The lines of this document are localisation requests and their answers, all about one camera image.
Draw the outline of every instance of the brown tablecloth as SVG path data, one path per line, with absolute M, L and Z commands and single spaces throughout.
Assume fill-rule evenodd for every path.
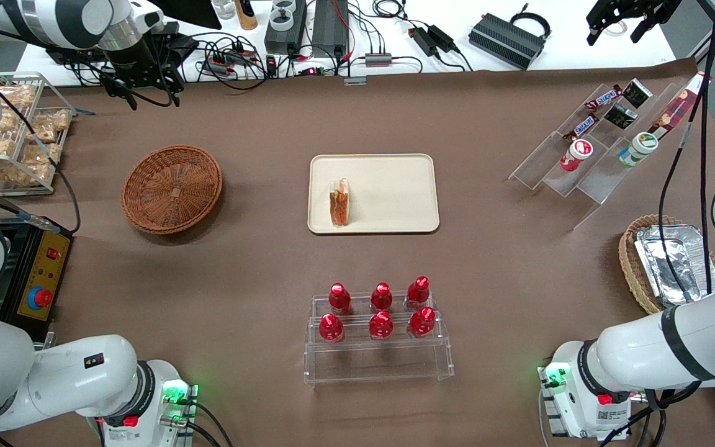
M 644 316 L 616 247 L 630 221 L 656 211 L 681 131 L 574 232 L 588 201 L 531 192 L 507 177 L 599 83 L 637 76 L 659 90 L 694 72 L 682 60 L 621 70 L 380 76 L 357 88 L 310 77 L 246 94 L 199 84 L 187 86 L 180 108 L 140 102 L 138 111 L 100 89 L 67 90 L 72 104 L 97 115 L 76 120 L 63 156 L 83 226 L 58 297 L 60 341 L 117 333 L 142 359 L 173 363 L 201 385 L 201 402 L 236 447 L 541 445 L 536 367 L 567 340 Z M 186 235 L 147 237 L 125 221 L 120 189 L 143 156 L 175 143 L 216 157 L 224 200 Z M 693 224 L 698 147 L 697 125 L 667 200 L 670 215 Z M 310 159 L 385 152 L 434 158 L 439 230 L 312 235 Z M 709 159 L 713 193 L 715 125 Z M 70 226 L 68 195 L 59 180 L 55 186 L 54 196 L 25 206 Z M 710 243 L 715 251 L 715 232 Z M 352 291 L 378 281 L 398 289 L 420 274 L 431 278 L 445 315 L 456 376 L 304 384 L 312 294 L 334 281 Z M 18 447 L 97 445 L 73 413 L 4 436 Z M 663 446 L 678 445 L 715 445 L 715 391 L 670 409 Z

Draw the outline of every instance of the red emergency stop button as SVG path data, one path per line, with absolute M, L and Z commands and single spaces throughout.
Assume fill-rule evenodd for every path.
M 37 307 L 46 307 L 52 303 L 52 292 L 47 289 L 41 289 L 35 294 L 35 304 Z

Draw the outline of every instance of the label sticker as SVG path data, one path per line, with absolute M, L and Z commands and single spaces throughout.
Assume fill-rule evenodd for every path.
M 618 425 L 627 419 L 627 405 L 625 404 L 598 404 L 598 424 Z
M 84 368 L 93 368 L 104 363 L 104 353 L 98 353 L 94 356 L 85 357 Z

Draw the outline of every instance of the wicker basket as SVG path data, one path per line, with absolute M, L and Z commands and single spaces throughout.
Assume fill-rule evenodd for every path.
M 222 191 L 222 170 L 205 150 L 171 145 L 134 166 L 120 204 L 125 218 L 154 235 L 182 232 L 203 220 Z
M 664 215 L 663 222 L 664 225 L 683 223 L 667 215 Z M 650 291 L 650 282 L 647 280 L 647 274 L 645 274 L 644 267 L 641 261 L 639 261 L 639 254 L 636 252 L 636 247 L 633 245 L 633 233 L 640 228 L 652 227 L 657 224 L 658 215 L 643 215 L 628 225 L 627 230 L 625 230 L 622 237 L 619 238 L 619 265 L 622 266 L 625 281 L 627 281 L 627 286 L 630 288 L 633 297 L 636 298 L 636 302 L 638 302 L 648 314 L 661 312 L 663 308 L 661 308 L 661 305 L 655 300 L 653 292 Z M 710 252 L 710 259 L 715 267 L 715 256 L 713 252 Z

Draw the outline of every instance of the snickers bar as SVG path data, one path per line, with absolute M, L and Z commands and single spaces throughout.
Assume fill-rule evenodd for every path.
M 575 129 L 571 130 L 568 132 L 565 136 L 562 138 L 567 139 L 569 141 L 575 141 L 581 135 L 584 135 L 587 130 L 590 130 L 593 125 L 598 124 L 598 118 L 594 114 L 590 113 L 590 116 L 587 117 L 581 124 L 576 125 Z
M 584 105 L 591 111 L 598 111 L 598 109 L 607 104 L 608 101 L 611 101 L 618 96 L 622 96 L 622 88 L 615 84 L 613 90 L 608 91 L 608 93 L 605 93 L 598 99 L 594 99 L 590 102 L 584 102 Z

